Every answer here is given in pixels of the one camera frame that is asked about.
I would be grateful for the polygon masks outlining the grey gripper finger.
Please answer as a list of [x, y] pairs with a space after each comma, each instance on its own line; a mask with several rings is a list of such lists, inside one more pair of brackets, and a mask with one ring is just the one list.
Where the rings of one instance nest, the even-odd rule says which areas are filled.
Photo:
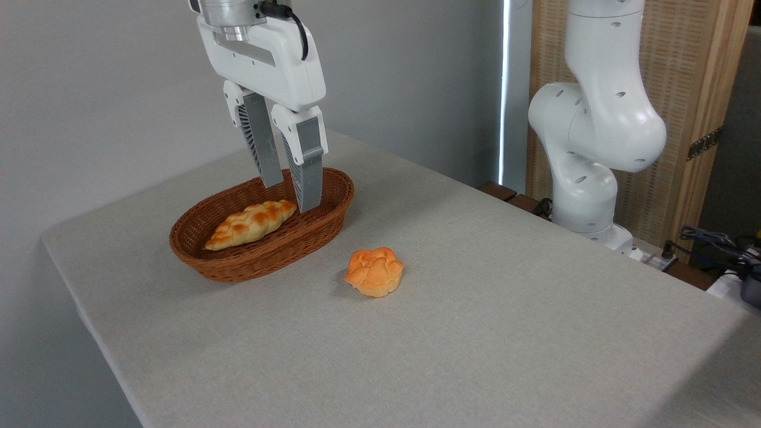
[[322, 111], [318, 106], [294, 112], [274, 105], [272, 119], [282, 133], [299, 211], [308, 212], [321, 204], [322, 157], [329, 152]]
[[233, 81], [225, 81], [225, 100], [233, 124], [241, 130], [266, 188], [283, 181], [265, 98]]

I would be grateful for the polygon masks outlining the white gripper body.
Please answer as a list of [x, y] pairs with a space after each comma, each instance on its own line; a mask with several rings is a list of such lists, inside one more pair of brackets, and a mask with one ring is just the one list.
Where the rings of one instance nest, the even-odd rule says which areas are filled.
[[305, 30], [308, 55], [302, 60], [299, 29], [293, 21], [269, 18], [248, 29], [247, 41], [230, 41], [198, 16], [207, 57], [216, 73], [292, 111], [318, 105], [326, 95], [315, 39]]

